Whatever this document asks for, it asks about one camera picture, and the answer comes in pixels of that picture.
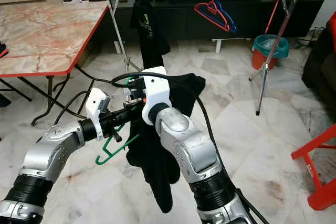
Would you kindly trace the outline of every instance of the white bracket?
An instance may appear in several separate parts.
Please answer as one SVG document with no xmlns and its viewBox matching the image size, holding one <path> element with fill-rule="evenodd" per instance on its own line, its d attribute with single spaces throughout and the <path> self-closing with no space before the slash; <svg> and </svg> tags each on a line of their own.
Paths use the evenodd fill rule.
<svg viewBox="0 0 336 224">
<path fill-rule="evenodd" d="M 155 72 L 166 75 L 164 67 L 148 68 L 143 72 Z M 142 118 L 148 125 L 154 125 L 148 117 L 151 108 L 158 103 L 166 103 L 172 106 L 169 100 L 169 84 L 168 80 L 159 77 L 144 76 L 143 80 L 146 86 L 146 105 L 142 109 Z"/>
<path fill-rule="evenodd" d="M 92 88 L 87 102 L 85 103 L 86 114 L 93 122 L 97 133 L 97 140 L 103 140 L 103 130 L 99 123 L 99 114 L 106 110 L 110 103 L 110 97 L 97 88 Z"/>
</svg>

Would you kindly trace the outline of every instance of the metal pole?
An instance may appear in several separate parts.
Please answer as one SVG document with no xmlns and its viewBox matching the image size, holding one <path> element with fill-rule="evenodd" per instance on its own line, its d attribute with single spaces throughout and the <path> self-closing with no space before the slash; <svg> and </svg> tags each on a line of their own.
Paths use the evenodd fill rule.
<svg viewBox="0 0 336 224">
<path fill-rule="evenodd" d="M 124 44 L 122 42 L 122 39 L 121 39 L 121 36 L 120 36 L 120 32 L 119 32 L 119 29 L 118 29 L 118 25 L 117 25 L 117 21 L 115 20 L 115 12 L 117 10 L 117 7 L 118 7 L 118 3 L 119 3 L 119 0 L 115 0 L 115 3 L 114 3 L 114 8 L 112 9 L 112 6 L 111 6 L 111 2 L 110 0 L 106 0 L 108 6 L 109 6 L 109 10 L 110 10 L 110 14 L 111 14 L 111 18 L 112 18 L 112 21 L 113 21 L 113 25 L 114 25 L 114 28 L 115 28 L 115 32 L 117 33 L 117 37 L 118 37 L 118 41 L 119 41 L 119 44 L 120 44 L 120 48 L 121 48 L 121 52 L 122 52 L 122 55 L 124 56 L 124 62 L 125 62 L 125 71 L 126 73 L 129 72 L 129 65 L 131 64 L 132 67 L 134 67 L 137 71 L 140 71 L 140 68 L 138 68 L 131 60 L 130 58 L 126 55 L 126 51 L 125 51 L 125 47 L 124 47 Z"/>
<path fill-rule="evenodd" d="M 260 107 L 261 107 L 261 101 L 263 99 L 263 95 L 264 95 L 264 89 L 265 89 L 265 83 L 266 83 L 266 76 L 267 76 L 267 72 L 268 72 L 268 65 L 269 63 L 271 62 L 272 60 L 272 57 L 273 57 L 273 54 L 274 52 L 276 51 L 277 49 L 277 46 L 280 42 L 280 39 L 286 29 L 286 26 L 288 24 L 288 21 L 289 21 L 289 18 L 294 10 L 294 7 L 296 5 L 296 2 L 297 0 L 292 0 L 292 2 L 290 3 L 290 6 L 288 8 L 288 12 L 286 11 L 287 8 L 284 7 L 284 10 L 285 10 L 285 19 L 284 21 L 282 22 L 282 25 L 281 25 L 281 28 L 280 28 L 280 31 L 277 35 L 277 38 L 276 40 L 274 41 L 273 43 L 273 46 L 271 48 L 271 51 L 269 52 L 269 55 L 266 59 L 266 61 L 264 62 L 263 66 L 258 69 L 255 73 L 253 73 L 250 78 L 248 78 L 248 80 L 252 80 L 252 78 L 254 78 L 258 73 L 260 73 L 260 71 L 263 69 L 264 70 L 264 73 L 263 73 L 263 82 L 261 83 L 261 88 L 260 88 L 260 95 L 259 95 L 259 99 L 258 99 L 258 104 L 257 104 L 257 109 L 256 109 L 256 115 L 259 115 L 260 114 Z"/>
<path fill-rule="evenodd" d="M 47 79 L 48 79 L 48 95 L 49 96 L 52 96 L 52 88 L 53 88 L 53 85 L 52 85 L 52 79 L 54 78 L 54 76 L 47 76 Z M 48 103 L 47 103 L 47 111 L 45 113 L 43 113 L 42 115 L 39 115 L 37 117 L 35 117 L 32 122 L 31 122 L 31 125 L 34 126 L 36 124 L 36 121 L 39 120 L 40 118 L 43 118 L 45 117 L 47 114 L 49 114 L 51 108 L 53 107 L 53 102 L 51 99 L 48 98 Z"/>
</svg>

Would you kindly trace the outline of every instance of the rack leg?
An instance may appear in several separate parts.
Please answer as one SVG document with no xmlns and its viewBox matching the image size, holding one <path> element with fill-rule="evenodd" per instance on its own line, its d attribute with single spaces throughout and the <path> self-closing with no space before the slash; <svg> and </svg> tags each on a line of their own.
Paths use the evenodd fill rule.
<svg viewBox="0 0 336 224">
<path fill-rule="evenodd" d="M 118 41 L 119 41 L 119 46 L 121 48 L 122 55 L 124 56 L 124 62 L 125 62 L 125 65 L 126 65 L 125 66 L 125 71 L 126 71 L 126 73 L 129 72 L 129 65 L 130 64 L 137 71 L 140 71 L 140 68 L 138 68 L 134 63 L 131 63 L 130 58 L 126 55 L 125 47 L 124 47 L 122 39 L 121 39 L 121 35 L 120 35 L 119 29 L 118 29 L 117 21 L 115 20 L 114 14 L 115 14 L 115 12 L 117 10 L 119 0 L 115 0 L 114 8 L 112 8 L 110 0 L 106 0 L 106 2 L 108 4 L 108 6 L 109 6 L 109 10 L 110 10 L 111 18 L 112 18 L 112 21 L 113 21 L 113 25 L 114 25 L 114 28 L 116 30 L 115 33 L 117 34 Z"/>
<path fill-rule="evenodd" d="M 258 105 L 257 105 L 257 109 L 256 109 L 256 115 L 260 115 L 260 108 L 261 108 L 261 101 L 263 99 L 263 95 L 264 95 L 264 89 L 265 89 L 265 84 L 266 84 L 266 76 L 267 76 L 267 71 L 268 71 L 268 66 L 267 64 L 265 64 L 265 69 L 264 69 L 264 73 L 263 75 L 263 82 L 261 83 L 261 88 L 260 88 L 260 95 L 259 95 L 259 99 L 258 99 Z"/>
<path fill-rule="evenodd" d="M 119 46 L 119 42 L 118 41 L 114 41 L 114 47 L 116 48 L 116 52 L 117 54 L 121 54 L 121 49 L 120 49 L 120 46 Z"/>
<path fill-rule="evenodd" d="M 263 95 L 264 95 L 264 89 L 265 89 L 265 83 L 266 83 L 266 76 L 267 76 L 267 71 L 268 71 L 268 64 L 271 62 L 272 58 L 273 58 L 273 54 L 274 52 L 276 51 L 277 49 L 277 46 L 280 42 L 280 39 L 286 29 L 286 26 L 288 24 L 288 21 L 289 21 L 289 18 L 294 10 L 294 7 L 296 5 L 296 2 L 297 0 L 292 0 L 291 3 L 290 3 L 290 6 L 289 8 L 287 9 L 286 7 L 286 2 L 283 3 L 283 9 L 285 11 L 285 19 L 284 21 L 282 22 L 282 25 L 280 27 L 280 31 L 277 35 L 277 38 L 276 40 L 274 41 L 273 45 L 272 45 L 272 48 L 271 48 L 271 51 L 269 52 L 269 55 L 264 63 L 264 67 L 258 69 L 255 73 L 253 73 L 249 78 L 248 80 L 251 81 L 257 74 L 259 74 L 261 72 L 262 69 L 264 69 L 264 74 L 263 74 L 263 82 L 261 84 L 261 88 L 260 88 L 260 96 L 259 96 L 259 99 L 258 99 L 258 105 L 257 105 L 257 109 L 256 109 L 256 115 L 259 115 L 260 114 L 260 107 L 261 107 L 261 101 L 263 99 Z"/>
</svg>

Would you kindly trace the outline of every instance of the red chair leg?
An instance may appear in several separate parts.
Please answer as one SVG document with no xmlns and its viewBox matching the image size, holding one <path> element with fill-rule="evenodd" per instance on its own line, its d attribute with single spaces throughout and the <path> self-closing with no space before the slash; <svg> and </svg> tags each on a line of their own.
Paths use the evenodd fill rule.
<svg viewBox="0 0 336 224">
<path fill-rule="evenodd" d="M 308 204 L 314 210 L 324 210 L 336 204 L 336 179 L 318 189 L 308 197 Z"/>
<path fill-rule="evenodd" d="M 305 154 L 302 157 L 307 165 L 308 172 L 315 184 L 316 190 L 321 189 L 322 188 L 321 180 L 319 177 L 319 173 L 314 165 L 314 162 L 311 160 L 309 154 Z"/>
</svg>

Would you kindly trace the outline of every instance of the teal trash bin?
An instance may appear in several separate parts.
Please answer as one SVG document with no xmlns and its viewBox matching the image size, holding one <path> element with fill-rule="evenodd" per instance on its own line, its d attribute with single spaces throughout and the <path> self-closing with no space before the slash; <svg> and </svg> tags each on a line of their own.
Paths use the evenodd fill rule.
<svg viewBox="0 0 336 224">
<path fill-rule="evenodd" d="M 263 63 L 265 62 L 267 56 L 271 51 L 271 48 L 276 38 L 277 38 L 276 35 L 264 34 L 259 35 L 255 39 L 253 44 L 255 51 L 252 59 L 252 65 L 255 69 L 259 69 L 263 65 Z M 275 65 L 277 59 L 288 57 L 288 52 L 289 52 L 288 40 L 285 38 L 281 38 L 277 46 L 277 49 L 273 54 L 272 61 L 269 64 L 269 69 L 271 69 Z"/>
</svg>

